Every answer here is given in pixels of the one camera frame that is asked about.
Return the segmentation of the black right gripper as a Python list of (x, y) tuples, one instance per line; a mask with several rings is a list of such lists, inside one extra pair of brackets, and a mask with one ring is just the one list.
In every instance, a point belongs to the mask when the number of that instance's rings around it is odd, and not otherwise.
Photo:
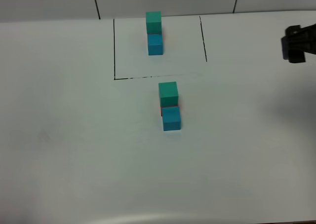
[(282, 55), (290, 63), (304, 63), (305, 53), (316, 54), (316, 25), (302, 28), (300, 25), (289, 26), (281, 38)]

